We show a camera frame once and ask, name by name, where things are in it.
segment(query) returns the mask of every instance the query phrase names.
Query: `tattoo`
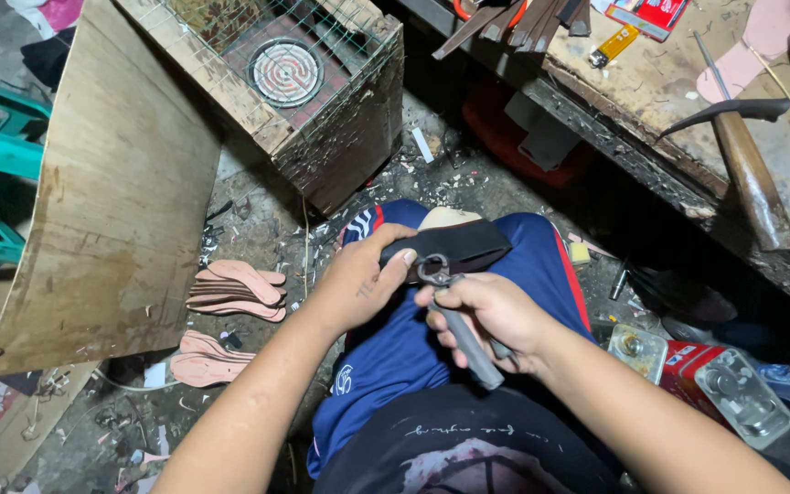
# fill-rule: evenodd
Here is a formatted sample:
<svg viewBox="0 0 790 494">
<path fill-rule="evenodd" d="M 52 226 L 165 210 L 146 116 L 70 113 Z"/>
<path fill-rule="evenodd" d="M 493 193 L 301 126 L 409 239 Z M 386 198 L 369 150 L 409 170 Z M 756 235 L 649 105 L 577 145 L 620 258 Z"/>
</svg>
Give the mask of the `tattoo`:
<svg viewBox="0 0 790 494">
<path fill-rule="evenodd" d="M 360 296 L 368 299 L 369 298 L 368 294 L 372 294 L 372 293 L 374 293 L 374 287 L 373 286 L 369 286 L 366 281 L 362 281 L 362 287 L 358 289 L 358 292 L 356 292 L 356 297 L 358 297 L 360 295 Z"/>
</svg>

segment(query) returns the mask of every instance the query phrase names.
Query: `red stripe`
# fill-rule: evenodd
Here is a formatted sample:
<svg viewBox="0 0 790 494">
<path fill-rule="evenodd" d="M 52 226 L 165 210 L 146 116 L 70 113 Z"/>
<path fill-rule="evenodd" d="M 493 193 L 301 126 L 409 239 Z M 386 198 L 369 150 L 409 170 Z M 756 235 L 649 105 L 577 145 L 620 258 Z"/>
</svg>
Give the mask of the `red stripe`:
<svg viewBox="0 0 790 494">
<path fill-rule="evenodd" d="M 374 207 L 374 211 L 377 212 L 377 219 L 374 220 L 374 228 L 373 230 L 370 230 L 371 233 L 377 231 L 377 229 L 380 228 L 380 225 L 383 224 L 383 208 L 380 208 L 380 205 L 378 204 Z"/>
<path fill-rule="evenodd" d="M 577 284 L 577 276 L 575 275 L 575 269 L 571 267 L 571 260 L 569 260 L 569 255 L 565 253 L 565 247 L 563 246 L 563 239 L 560 238 L 560 235 L 556 233 L 554 230 L 554 238 L 556 239 L 556 247 L 559 249 L 560 258 L 563 260 L 563 267 L 565 268 L 565 277 L 569 280 L 569 288 L 571 288 L 571 294 L 575 297 L 575 305 L 577 306 L 577 313 L 581 316 L 581 321 L 584 323 L 585 327 L 587 327 L 587 331 L 590 331 L 590 319 L 587 318 L 587 306 L 584 303 L 584 294 L 581 292 L 581 286 Z"/>
</svg>

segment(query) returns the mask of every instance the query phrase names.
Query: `cloth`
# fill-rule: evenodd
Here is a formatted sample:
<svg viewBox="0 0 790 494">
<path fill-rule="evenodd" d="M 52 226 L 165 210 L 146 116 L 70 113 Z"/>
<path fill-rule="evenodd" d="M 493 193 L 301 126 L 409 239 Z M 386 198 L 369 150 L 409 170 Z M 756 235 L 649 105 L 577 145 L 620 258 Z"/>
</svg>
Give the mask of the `cloth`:
<svg viewBox="0 0 790 494">
<path fill-rule="evenodd" d="M 428 209 L 409 199 L 369 208 L 345 227 L 343 244 L 367 237 L 384 222 L 417 228 L 426 214 Z M 494 223 L 513 249 L 487 271 L 510 279 L 554 319 L 594 341 L 575 272 L 550 222 L 516 213 Z M 353 434 L 395 398 L 443 386 L 451 375 L 464 379 L 426 326 L 425 309 L 413 303 L 418 289 L 403 286 L 373 320 L 347 334 L 346 351 L 334 366 L 333 396 L 313 417 L 315 438 L 306 460 L 310 477 L 317 478 Z"/>
<path fill-rule="evenodd" d="M 16 13 L 38 29 L 41 39 L 73 27 L 81 15 L 84 0 L 5 0 Z"/>
<path fill-rule="evenodd" d="M 69 58 L 69 49 L 72 47 L 74 37 L 75 28 L 70 27 L 60 31 L 51 39 L 20 47 L 23 64 L 41 81 L 41 84 L 45 84 L 53 92 L 57 92 L 60 85 L 60 78 L 66 68 L 66 59 Z"/>
<path fill-rule="evenodd" d="M 313 492 L 620 492 L 622 468 L 599 448 L 569 413 L 504 387 L 479 397 L 449 384 L 380 409 Z"/>
</svg>

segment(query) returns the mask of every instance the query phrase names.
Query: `yellow lighter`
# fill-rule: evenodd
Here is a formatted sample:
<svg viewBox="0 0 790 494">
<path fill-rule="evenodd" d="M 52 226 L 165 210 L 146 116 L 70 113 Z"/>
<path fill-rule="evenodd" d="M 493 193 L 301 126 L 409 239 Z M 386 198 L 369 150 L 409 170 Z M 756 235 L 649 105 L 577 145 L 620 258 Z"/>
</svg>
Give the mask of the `yellow lighter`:
<svg viewBox="0 0 790 494">
<path fill-rule="evenodd" d="M 618 32 L 609 38 L 602 46 L 590 54 L 590 65 L 594 69 L 605 67 L 620 52 L 639 36 L 639 30 L 629 24 L 623 25 Z"/>
</svg>

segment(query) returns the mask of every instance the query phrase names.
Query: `wire mesh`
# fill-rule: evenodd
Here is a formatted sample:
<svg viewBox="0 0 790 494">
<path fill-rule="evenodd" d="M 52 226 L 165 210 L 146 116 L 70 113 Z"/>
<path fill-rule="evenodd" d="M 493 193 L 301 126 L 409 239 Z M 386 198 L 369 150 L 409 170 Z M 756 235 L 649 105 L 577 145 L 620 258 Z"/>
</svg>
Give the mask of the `wire mesh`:
<svg viewBox="0 0 790 494">
<path fill-rule="evenodd" d="M 300 130 L 381 45 L 368 0 L 160 0 L 281 118 Z"/>
</svg>

